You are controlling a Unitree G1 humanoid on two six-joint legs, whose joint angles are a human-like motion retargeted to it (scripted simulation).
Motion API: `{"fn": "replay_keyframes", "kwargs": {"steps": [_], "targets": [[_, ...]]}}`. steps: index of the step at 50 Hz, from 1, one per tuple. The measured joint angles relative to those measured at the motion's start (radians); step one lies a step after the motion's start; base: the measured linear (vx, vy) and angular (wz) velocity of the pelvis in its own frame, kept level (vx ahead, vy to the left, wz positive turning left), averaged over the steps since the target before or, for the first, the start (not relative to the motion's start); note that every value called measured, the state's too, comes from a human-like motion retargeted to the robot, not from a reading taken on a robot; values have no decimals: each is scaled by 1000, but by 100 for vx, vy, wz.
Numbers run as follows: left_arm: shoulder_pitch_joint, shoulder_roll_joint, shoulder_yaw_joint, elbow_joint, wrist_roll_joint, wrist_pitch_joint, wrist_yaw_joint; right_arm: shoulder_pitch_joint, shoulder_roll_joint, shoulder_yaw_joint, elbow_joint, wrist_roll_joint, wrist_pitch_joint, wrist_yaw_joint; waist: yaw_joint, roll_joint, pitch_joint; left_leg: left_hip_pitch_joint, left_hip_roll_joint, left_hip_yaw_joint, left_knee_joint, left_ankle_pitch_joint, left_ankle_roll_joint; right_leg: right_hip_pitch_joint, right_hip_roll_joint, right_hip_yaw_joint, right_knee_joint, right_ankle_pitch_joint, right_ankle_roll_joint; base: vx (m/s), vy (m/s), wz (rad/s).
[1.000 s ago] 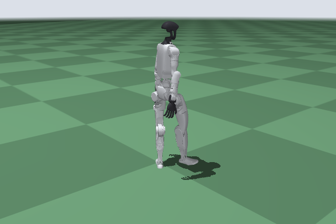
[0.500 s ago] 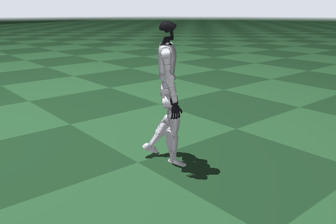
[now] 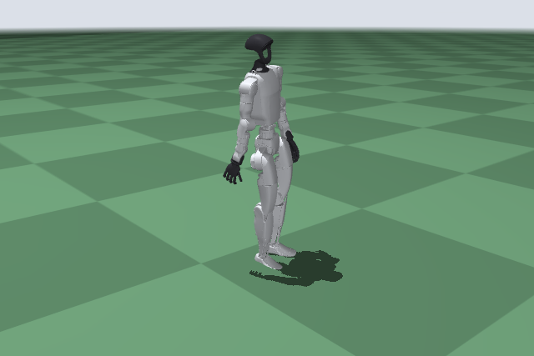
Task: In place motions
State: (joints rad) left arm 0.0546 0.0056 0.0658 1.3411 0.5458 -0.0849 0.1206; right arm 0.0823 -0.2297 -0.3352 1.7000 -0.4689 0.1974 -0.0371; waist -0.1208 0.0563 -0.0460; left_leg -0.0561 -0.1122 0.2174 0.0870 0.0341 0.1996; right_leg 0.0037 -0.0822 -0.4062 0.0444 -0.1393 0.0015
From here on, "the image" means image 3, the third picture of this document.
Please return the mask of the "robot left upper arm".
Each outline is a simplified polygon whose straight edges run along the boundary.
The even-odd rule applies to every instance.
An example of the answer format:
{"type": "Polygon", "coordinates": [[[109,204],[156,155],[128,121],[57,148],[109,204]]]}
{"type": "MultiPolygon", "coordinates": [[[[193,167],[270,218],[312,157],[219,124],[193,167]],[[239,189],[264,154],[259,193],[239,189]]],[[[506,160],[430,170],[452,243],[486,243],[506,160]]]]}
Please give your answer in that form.
{"type": "MultiPolygon", "coordinates": [[[[277,68],[280,76],[280,91],[282,90],[282,76],[283,76],[283,68],[281,66],[277,65],[271,65],[277,68]]],[[[280,97],[280,110],[285,106],[286,101],[283,97],[280,97]]]]}

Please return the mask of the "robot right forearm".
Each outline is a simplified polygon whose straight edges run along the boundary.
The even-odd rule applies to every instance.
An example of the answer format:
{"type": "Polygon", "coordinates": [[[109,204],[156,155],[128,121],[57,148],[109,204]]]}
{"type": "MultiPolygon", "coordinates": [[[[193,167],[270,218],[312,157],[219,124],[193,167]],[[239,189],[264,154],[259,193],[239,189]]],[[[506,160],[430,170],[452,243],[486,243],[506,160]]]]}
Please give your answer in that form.
{"type": "Polygon", "coordinates": [[[248,142],[250,133],[246,132],[247,122],[241,120],[237,129],[237,146],[235,147],[235,152],[232,159],[239,163],[242,156],[248,151],[248,142]]]}

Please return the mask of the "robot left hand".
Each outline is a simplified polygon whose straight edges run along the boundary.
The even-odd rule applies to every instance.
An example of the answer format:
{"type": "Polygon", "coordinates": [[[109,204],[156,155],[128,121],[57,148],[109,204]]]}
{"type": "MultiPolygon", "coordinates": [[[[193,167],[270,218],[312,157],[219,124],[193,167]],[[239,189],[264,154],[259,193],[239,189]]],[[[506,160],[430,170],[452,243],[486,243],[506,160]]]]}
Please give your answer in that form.
{"type": "Polygon", "coordinates": [[[290,145],[292,159],[294,160],[293,163],[296,163],[298,161],[299,157],[300,157],[299,149],[298,149],[298,147],[296,146],[296,143],[293,140],[293,135],[292,135],[291,131],[286,131],[285,135],[287,137],[286,140],[289,142],[289,145],[290,145]]]}

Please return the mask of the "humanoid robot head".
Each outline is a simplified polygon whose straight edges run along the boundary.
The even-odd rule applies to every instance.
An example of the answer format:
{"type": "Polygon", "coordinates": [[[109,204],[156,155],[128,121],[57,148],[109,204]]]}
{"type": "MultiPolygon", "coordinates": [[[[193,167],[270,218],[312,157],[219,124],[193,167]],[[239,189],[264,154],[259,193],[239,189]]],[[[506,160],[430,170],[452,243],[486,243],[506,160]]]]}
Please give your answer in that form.
{"type": "MultiPolygon", "coordinates": [[[[257,71],[257,73],[267,73],[270,69],[265,66],[265,64],[269,64],[271,61],[271,44],[273,43],[273,39],[264,35],[264,34],[255,34],[250,36],[246,43],[245,48],[249,50],[254,50],[259,54],[260,59],[254,61],[254,66],[250,70],[250,73],[252,73],[252,70],[255,70],[257,68],[263,68],[261,71],[257,71]],[[268,51],[268,57],[264,58],[263,51],[267,49],[268,51]]],[[[254,73],[254,71],[253,71],[254,73]]]]}

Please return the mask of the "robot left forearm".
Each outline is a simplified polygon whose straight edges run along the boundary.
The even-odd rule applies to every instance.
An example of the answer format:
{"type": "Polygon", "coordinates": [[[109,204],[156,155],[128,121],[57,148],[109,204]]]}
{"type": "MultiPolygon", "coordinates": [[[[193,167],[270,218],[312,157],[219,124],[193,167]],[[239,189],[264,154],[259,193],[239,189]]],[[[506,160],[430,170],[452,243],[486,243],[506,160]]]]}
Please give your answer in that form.
{"type": "Polygon", "coordinates": [[[278,123],[278,127],[279,127],[279,130],[280,130],[280,136],[282,138],[287,138],[285,133],[286,133],[286,131],[291,131],[291,130],[290,130],[290,126],[289,126],[289,123],[288,123],[288,119],[286,117],[286,104],[280,110],[280,119],[277,121],[277,123],[278,123]]]}

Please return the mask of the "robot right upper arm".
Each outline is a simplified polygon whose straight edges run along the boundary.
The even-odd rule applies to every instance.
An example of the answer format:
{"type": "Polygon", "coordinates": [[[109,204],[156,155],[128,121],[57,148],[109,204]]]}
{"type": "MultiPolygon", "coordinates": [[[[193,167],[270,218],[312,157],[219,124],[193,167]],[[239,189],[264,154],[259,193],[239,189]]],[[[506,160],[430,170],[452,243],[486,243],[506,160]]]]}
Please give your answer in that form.
{"type": "Polygon", "coordinates": [[[255,78],[247,78],[239,85],[239,121],[243,119],[247,122],[246,132],[253,131],[256,127],[255,120],[250,115],[253,109],[254,96],[258,90],[257,82],[258,80],[255,78]]]}

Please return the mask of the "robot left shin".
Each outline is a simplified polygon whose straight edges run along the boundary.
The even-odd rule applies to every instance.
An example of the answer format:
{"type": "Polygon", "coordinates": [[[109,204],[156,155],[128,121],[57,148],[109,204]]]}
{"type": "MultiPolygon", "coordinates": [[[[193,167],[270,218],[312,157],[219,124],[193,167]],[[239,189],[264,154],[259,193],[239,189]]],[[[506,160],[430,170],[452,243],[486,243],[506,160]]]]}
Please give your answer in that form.
{"type": "Polygon", "coordinates": [[[283,226],[284,220],[285,220],[287,195],[286,195],[286,200],[283,201],[280,205],[275,205],[274,210],[273,210],[274,221],[273,221],[273,233],[271,237],[271,246],[275,246],[275,247],[279,246],[280,232],[281,232],[281,228],[283,226]],[[277,243],[275,242],[276,239],[277,239],[277,243]]]}

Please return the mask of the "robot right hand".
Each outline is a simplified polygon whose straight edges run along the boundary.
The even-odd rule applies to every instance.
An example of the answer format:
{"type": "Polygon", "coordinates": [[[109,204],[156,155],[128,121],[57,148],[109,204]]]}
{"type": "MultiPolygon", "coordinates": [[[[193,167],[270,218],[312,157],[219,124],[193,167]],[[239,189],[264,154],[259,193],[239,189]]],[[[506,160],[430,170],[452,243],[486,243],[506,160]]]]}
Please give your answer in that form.
{"type": "MultiPolygon", "coordinates": [[[[233,157],[233,156],[232,156],[233,157]]],[[[226,174],[227,174],[227,177],[226,177],[226,180],[229,181],[230,183],[233,183],[233,184],[236,184],[236,177],[239,176],[239,180],[240,182],[242,182],[242,178],[240,176],[240,165],[242,164],[244,160],[244,155],[242,156],[242,158],[240,159],[239,163],[234,161],[232,158],[231,158],[231,163],[227,166],[225,172],[224,172],[224,175],[223,177],[225,178],[226,177],[226,174]],[[230,178],[229,178],[229,175],[230,175],[230,178]],[[233,181],[232,181],[232,178],[234,177],[233,181]]]]}

